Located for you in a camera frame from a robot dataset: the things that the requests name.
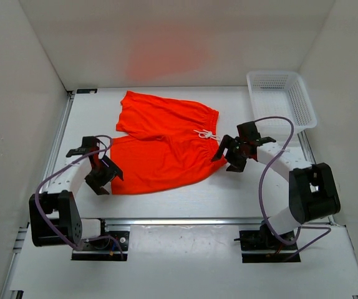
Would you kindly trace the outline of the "black corner bracket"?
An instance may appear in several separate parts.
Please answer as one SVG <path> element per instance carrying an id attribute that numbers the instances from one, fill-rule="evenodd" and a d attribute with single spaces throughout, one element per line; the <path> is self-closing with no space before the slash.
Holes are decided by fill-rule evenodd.
<path id="1" fill-rule="evenodd" d="M 97 88 L 80 88 L 76 90 L 76 94 L 95 94 L 97 91 Z"/>

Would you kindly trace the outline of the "white plastic basket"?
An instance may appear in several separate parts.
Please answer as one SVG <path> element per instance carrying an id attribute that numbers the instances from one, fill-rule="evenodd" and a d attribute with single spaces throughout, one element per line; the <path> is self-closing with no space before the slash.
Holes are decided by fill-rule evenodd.
<path id="1" fill-rule="evenodd" d="M 292 121 L 294 132 L 314 128 L 317 119 L 301 76 L 292 71 L 256 70 L 246 76 L 253 116 L 267 118 L 259 129 L 267 134 L 285 135 Z"/>

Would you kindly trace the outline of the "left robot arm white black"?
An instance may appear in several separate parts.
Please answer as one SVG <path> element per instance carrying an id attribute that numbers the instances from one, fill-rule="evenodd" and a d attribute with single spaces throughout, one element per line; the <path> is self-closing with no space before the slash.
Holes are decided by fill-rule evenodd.
<path id="1" fill-rule="evenodd" d="M 123 171 L 108 156 L 68 154 L 64 167 L 46 178 L 29 200 L 32 242 L 36 247 L 68 245 L 80 250 L 89 240 L 96 249 L 109 245 L 110 234 L 101 222 L 83 222 L 75 196 L 85 183 L 98 196 L 108 195 L 105 185 L 123 180 Z"/>

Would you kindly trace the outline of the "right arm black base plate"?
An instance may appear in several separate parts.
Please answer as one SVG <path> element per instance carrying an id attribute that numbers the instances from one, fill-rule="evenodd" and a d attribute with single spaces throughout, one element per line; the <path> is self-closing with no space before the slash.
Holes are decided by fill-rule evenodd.
<path id="1" fill-rule="evenodd" d="M 263 240 L 258 230 L 240 230 L 233 240 L 240 244 L 242 263 L 299 263 L 297 244 L 284 245 L 274 237 Z"/>

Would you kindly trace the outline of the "orange mesh shorts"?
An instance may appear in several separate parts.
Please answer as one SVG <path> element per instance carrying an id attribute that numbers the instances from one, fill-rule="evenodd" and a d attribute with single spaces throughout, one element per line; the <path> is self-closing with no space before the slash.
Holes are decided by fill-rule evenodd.
<path id="1" fill-rule="evenodd" d="M 219 112 L 202 103 L 128 91 L 110 159 L 123 171 L 114 179 L 114 195 L 139 195 L 198 183 L 222 168 L 226 160 L 211 162 L 218 141 L 202 139 L 193 130 L 216 135 Z"/>

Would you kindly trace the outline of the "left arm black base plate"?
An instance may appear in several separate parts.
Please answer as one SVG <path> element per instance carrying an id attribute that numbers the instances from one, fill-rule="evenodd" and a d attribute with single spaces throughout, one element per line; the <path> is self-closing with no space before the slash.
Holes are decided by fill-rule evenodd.
<path id="1" fill-rule="evenodd" d="M 72 251 L 71 260 L 81 262 L 126 262 L 130 245 L 130 226 L 105 224 L 102 228 L 102 235 L 111 236 L 120 247 L 112 239 L 86 242 L 82 251 Z"/>

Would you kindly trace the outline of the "white shorts drawstring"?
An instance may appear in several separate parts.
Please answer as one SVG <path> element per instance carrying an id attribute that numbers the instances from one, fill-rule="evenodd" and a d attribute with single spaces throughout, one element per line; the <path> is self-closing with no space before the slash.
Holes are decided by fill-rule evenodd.
<path id="1" fill-rule="evenodd" d="M 208 131 L 208 130 L 202 130 L 202 131 L 199 131 L 199 130 L 193 130 L 199 138 L 202 138 L 202 139 L 212 139 L 212 140 L 215 140 L 215 141 L 220 141 L 220 137 L 213 134 L 212 131 Z"/>

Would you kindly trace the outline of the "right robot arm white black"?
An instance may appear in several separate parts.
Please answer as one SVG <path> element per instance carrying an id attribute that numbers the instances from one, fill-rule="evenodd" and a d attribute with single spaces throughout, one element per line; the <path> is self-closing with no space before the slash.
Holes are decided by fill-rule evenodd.
<path id="1" fill-rule="evenodd" d="M 281 242 L 291 245 L 284 234 L 301 230 L 303 224 L 337 214 L 341 209 L 331 167 L 326 163 L 312 164 L 280 147 L 271 137 L 258 139 L 232 138 L 225 135 L 212 157 L 222 157 L 230 164 L 229 172 L 244 171 L 248 159 L 264 165 L 258 184 L 258 200 L 263 224 L 259 241 L 267 249 Z M 288 206 L 274 216 L 268 216 L 263 201 L 263 184 L 269 170 L 288 183 Z"/>

